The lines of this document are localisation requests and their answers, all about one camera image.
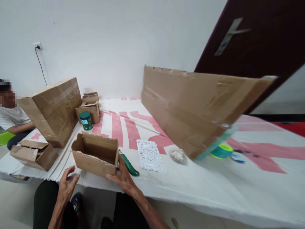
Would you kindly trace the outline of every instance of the green stool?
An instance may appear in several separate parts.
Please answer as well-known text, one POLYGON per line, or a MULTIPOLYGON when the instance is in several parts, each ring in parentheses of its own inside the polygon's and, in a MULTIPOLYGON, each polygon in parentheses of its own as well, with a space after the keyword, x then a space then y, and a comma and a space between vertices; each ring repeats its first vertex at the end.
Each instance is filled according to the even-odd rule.
POLYGON ((15 135, 6 131, 6 132, 3 132, 0 134, 0 146, 1 145, 6 145, 7 142, 12 138, 14 137, 15 135))

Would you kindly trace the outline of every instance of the electrical outlet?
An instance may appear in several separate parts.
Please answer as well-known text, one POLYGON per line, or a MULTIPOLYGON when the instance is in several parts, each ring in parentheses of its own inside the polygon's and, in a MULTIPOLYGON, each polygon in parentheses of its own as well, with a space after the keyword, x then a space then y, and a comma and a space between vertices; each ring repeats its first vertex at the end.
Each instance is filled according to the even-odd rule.
POLYGON ((40 49, 37 49, 37 50, 42 50, 42 45, 41 45, 41 43, 38 41, 38 42, 35 42, 35 43, 33 43, 33 45, 35 46, 35 47, 37 47, 37 46, 39 46, 40 47, 40 49))

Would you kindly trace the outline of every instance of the small cardboard box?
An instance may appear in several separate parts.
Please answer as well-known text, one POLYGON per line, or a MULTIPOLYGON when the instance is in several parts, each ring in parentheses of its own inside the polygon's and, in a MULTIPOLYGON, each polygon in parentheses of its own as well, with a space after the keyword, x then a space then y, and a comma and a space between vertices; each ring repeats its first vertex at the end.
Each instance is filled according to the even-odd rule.
POLYGON ((12 147, 10 155, 26 166, 48 171, 58 157, 49 143, 23 140, 19 144, 12 147))
POLYGON ((92 92, 83 95, 82 104, 75 109, 78 121, 82 124, 79 115, 83 112, 90 112, 92 123, 99 123, 99 100, 98 93, 92 92))
POLYGON ((100 177, 115 174, 119 156, 117 139, 104 138, 82 131, 72 143, 72 152, 78 168, 100 177))
POLYGON ((77 123, 82 103, 76 78, 60 81, 21 98, 20 106, 54 148, 64 148, 77 123))

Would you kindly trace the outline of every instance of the white t-shirt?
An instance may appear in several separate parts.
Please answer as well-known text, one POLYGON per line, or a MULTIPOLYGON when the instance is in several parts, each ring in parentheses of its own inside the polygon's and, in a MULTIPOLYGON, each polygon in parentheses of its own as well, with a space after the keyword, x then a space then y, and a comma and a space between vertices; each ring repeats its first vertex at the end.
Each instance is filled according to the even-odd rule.
POLYGON ((21 126, 30 121, 30 118, 21 107, 0 107, 0 126, 5 130, 12 126, 21 126))

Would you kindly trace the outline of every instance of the power cord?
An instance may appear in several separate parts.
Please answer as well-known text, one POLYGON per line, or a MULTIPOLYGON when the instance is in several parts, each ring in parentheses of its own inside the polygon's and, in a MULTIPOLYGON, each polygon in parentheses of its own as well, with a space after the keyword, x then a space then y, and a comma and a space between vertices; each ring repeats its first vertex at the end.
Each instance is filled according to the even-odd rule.
POLYGON ((35 52, 36 52, 36 56, 37 56, 38 62, 39 62, 40 67, 41 67, 42 75, 44 76, 44 71, 42 70, 42 66, 41 66, 40 60, 39 60, 39 58, 38 58, 37 50, 36 50, 36 49, 40 50, 40 46, 37 45, 37 46, 35 47, 35 52))

